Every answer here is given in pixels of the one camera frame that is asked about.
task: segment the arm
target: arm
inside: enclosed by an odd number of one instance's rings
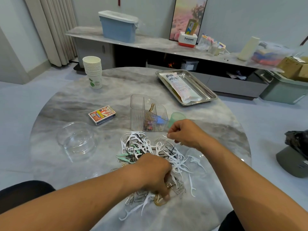
[[[308,213],[301,206],[194,122],[175,122],[167,136],[209,160],[246,231],[307,230]]]
[[[168,200],[162,157],[147,153],[132,165],[36,198],[0,215],[0,230],[90,230],[111,208],[141,188]]]

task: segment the blue storage box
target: blue storage box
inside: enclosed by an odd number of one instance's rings
[[[103,27],[104,37],[126,43],[135,42],[137,17],[104,10],[98,12]]]

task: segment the clear plastic organizer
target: clear plastic organizer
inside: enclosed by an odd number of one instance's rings
[[[133,131],[164,131],[168,125],[167,111],[152,98],[133,94],[130,123]]]

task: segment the left hand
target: left hand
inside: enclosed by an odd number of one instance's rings
[[[146,153],[134,163],[134,167],[141,171],[144,189],[159,193],[165,201],[170,199],[165,179],[169,177],[172,167],[166,159]]]

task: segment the hand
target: hand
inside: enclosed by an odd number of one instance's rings
[[[202,143],[215,140],[189,119],[176,121],[168,131],[167,137],[175,143],[193,147],[198,151],[201,151]]]
[[[166,159],[146,153],[134,163],[134,166],[140,169],[144,189],[160,194],[165,201],[170,199],[165,181],[170,176],[172,167]]]

